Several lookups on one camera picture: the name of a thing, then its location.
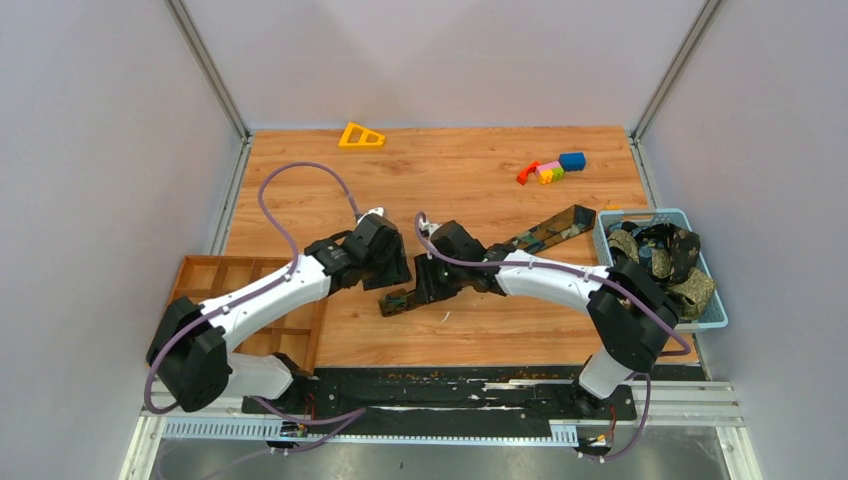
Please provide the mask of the blue green brown tie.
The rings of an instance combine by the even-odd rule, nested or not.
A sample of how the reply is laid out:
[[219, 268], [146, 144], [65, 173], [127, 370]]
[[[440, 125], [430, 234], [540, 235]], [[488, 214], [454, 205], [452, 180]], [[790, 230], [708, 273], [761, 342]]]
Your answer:
[[[501, 261], [509, 253], [523, 250], [528, 254], [539, 253], [570, 238], [583, 234], [594, 227], [596, 212], [581, 205], [572, 205], [540, 224], [506, 240], [486, 248], [472, 237], [459, 223], [443, 224], [428, 240], [443, 255], [462, 261]], [[378, 302], [381, 315], [391, 317], [411, 311], [423, 305], [413, 300], [415, 287], [411, 290], [398, 289], [386, 294]], [[494, 278], [487, 293], [503, 296], [505, 292]]]

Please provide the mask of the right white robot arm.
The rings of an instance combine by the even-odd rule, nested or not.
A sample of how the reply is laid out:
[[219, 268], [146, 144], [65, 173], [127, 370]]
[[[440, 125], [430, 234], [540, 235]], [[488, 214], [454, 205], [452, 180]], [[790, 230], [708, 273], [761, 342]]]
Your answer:
[[659, 358], [691, 351], [676, 330], [678, 308], [631, 260], [612, 266], [574, 265], [512, 245], [485, 248], [457, 222], [432, 223], [422, 212], [416, 214], [415, 224], [429, 264], [418, 273], [419, 281], [540, 299], [590, 318], [601, 347], [586, 361], [570, 392], [573, 408], [584, 417], [601, 414], [619, 384], [650, 373]]

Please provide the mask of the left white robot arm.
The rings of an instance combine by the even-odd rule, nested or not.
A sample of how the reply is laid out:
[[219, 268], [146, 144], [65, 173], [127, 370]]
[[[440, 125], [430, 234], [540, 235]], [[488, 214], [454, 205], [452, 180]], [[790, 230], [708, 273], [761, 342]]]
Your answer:
[[261, 397], [283, 413], [298, 411], [306, 386], [280, 354], [239, 354], [236, 347], [262, 328], [339, 290], [373, 290], [410, 281], [401, 234], [379, 209], [351, 231], [316, 241], [284, 267], [217, 298], [182, 296], [164, 311], [148, 349], [159, 378], [185, 412], [221, 396]]

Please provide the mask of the wooden compartment tray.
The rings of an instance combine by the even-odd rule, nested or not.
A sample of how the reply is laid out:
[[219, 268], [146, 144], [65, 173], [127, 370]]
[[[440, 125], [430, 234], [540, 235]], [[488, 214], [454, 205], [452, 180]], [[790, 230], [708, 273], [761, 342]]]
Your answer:
[[[244, 256], [186, 256], [176, 275], [171, 300], [185, 296], [199, 304], [230, 294], [286, 266], [286, 258]], [[328, 301], [306, 304], [260, 328], [234, 348], [236, 353], [287, 355], [301, 369], [316, 366], [319, 340]]]

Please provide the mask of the yellow triangular plastic block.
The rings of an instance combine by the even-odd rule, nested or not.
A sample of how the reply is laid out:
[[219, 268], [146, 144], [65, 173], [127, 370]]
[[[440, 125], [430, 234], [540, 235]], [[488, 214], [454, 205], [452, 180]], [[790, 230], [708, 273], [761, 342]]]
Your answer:
[[348, 122], [337, 146], [343, 150], [374, 150], [386, 145], [386, 137], [355, 122]]

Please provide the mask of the colourful toy brick assembly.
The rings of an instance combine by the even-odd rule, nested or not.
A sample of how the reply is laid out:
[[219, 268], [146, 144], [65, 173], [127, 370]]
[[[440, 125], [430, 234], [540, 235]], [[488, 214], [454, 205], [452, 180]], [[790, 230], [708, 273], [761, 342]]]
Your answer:
[[533, 176], [539, 184], [546, 185], [561, 181], [566, 173], [583, 171], [586, 166], [587, 158], [584, 153], [562, 153], [551, 162], [532, 162], [517, 174], [516, 182], [524, 186]]

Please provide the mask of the dark floral tie in basket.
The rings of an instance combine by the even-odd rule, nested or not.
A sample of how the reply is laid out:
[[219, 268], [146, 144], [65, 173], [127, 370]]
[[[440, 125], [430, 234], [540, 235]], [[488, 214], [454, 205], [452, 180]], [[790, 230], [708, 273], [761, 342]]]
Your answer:
[[701, 238], [672, 223], [640, 226], [632, 221], [613, 224], [606, 235], [612, 259], [629, 259], [663, 287], [687, 281], [696, 268]]

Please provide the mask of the olive patterned rolled tie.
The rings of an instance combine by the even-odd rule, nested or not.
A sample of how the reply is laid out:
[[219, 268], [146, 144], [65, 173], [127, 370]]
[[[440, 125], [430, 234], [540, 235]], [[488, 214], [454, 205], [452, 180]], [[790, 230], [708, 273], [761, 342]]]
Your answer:
[[698, 266], [692, 271], [690, 278], [681, 285], [663, 287], [667, 296], [674, 301], [686, 322], [696, 321], [705, 312], [710, 299], [716, 290], [715, 281]]

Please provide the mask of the aluminium frame rails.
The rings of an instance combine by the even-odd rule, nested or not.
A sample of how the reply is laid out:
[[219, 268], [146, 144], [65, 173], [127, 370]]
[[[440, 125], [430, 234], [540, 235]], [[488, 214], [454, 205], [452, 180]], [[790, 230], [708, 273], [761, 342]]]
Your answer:
[[636, 421], [602, 426], [597, 421], [552, 420], [551, 434], [541, 438], [454, 438], [348, 435], [345, 430], [363, 409], [319, 419], [313, 414], [283, 413], [272, 406], [224, 396], [194, 413], [173, 411], [163, 416], [143, 412], [127, 452], [122, 475], [137, 479], [153, 468], [163, 440], [262, 441], [269, 447], [304, 446], [319, 440], [409, 445], [530, 446], [577, 448], [588, 441], [589, 430], [609, 426], [717, 427], [743, 426], [741, 411], [730, 384], [707, 381], [691, 366], [663, 365], [653, 380], [628, 380], [640, 413]]

